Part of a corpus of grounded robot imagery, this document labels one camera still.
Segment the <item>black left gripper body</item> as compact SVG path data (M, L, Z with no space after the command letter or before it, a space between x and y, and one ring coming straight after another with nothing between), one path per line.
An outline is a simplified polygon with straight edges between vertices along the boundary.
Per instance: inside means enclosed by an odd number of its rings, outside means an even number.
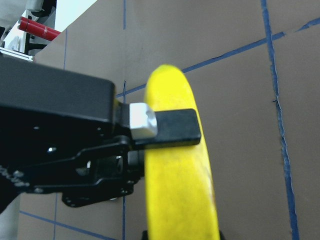
M1 57L0 206L22 193L61 193L73 208L132 194L131 109L111 81Z

